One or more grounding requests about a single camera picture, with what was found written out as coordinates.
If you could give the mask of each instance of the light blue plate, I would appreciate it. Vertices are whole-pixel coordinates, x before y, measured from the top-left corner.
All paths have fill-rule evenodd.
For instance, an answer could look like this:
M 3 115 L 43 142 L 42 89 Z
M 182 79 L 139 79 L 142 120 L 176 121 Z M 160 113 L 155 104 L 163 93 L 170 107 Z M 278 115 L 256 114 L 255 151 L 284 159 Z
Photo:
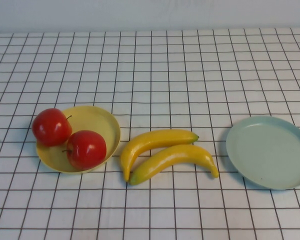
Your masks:
M 272 116 L 235 124 L 226 138 L 234 167 L 252 182 L 275 190 L 300 185 L 300 129 Z

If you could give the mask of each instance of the yellow plate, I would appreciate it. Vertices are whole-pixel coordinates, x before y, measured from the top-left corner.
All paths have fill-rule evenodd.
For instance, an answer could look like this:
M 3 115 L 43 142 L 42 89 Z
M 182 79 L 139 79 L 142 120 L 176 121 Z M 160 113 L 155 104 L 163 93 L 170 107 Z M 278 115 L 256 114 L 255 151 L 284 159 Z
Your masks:
M 46 147 L 40 143 L 36 143 L 36 152 L 41 161 L 49 168 L 66 174 L 82 174 L 92 171 L 100 167 L 116 151 L 121 137 L 119 123 L 116 118 L 108 111 L 96 106 L 75 106 L 62 111 L 70 125 L 72 126 L 72 133 L 80 130 L 91 130 L 99 133 L 106 143 L 106 156 L 104 161 L 85 171 L 75 169 L 68 161 L 66 152 L 67 142 L 63 145 Z

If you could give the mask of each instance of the banana tip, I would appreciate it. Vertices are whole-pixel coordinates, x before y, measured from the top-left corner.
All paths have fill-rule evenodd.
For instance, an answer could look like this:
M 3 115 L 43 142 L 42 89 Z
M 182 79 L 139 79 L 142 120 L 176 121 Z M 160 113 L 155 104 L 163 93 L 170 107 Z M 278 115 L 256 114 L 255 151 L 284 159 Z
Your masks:
M 211 169 L 211 173 L 212 173 L 212 176 L 213 176 L 214 178 L 218 178 L 218 177 L 219 177 L 219 171 L 218 171 L 218 169 L 217 169 L 216 167 L 213 167 L 213 168 Z
M 129 171 L 124 171 L 124 172 L 123 172 L 123 178 L 124 178 L 124 180 L 125 180 L 126 182 L 129 181 L 129 174 L 130 174 Z

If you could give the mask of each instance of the toy fruit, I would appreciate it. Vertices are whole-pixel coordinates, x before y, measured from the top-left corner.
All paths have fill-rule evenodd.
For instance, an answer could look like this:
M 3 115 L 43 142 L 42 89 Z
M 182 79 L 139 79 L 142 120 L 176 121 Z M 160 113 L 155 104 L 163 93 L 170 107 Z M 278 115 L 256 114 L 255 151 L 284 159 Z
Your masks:
M 140 154 L 150 149 L 194 143 L 198 139 L 199 136 L 184 129 L 154 130 L 136 136 L 127 143 L 120 156 L 124 180 L 128 182 L 130 169 Z
M 32 132 L 39 143 L 46 147 L 54 147 L 67 141 L 72 127 L 61 110 L 48 108 L 35 117 Z
M 144 161 L 131 174 L 129 183 L 131 185 L 140 184 L 152 178 L 165 168 L 180 163 L 193 163 L 198 166 L 208 168 L 214 178 L 219 177 L 218 169 L 208 151 L 199 146 L 181 144 L 161 150 Z
M 107 154 L 107 146 L 99 133 L 80 130 L 70 136 L 65 152 L 70 164 L 84 171 L 102 163 Z

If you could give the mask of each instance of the table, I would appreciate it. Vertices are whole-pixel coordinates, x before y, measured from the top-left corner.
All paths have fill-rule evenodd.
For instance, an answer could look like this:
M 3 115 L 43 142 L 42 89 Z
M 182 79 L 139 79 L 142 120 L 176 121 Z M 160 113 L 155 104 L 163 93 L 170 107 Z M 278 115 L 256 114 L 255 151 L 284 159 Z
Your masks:
M 121 143 L 93 172 L 60 174 L 31 122 L 80 105 L 114 114 Z M 300 240 L 300 186 L 256 186 L 227 157 L 227 132 L 255 115 L 300 127 L 300 28 L 0 34 L 0 240 Z M 122 147 L 164 128 L 198 134 L 220 178 L 178 164 L 126 184 Z

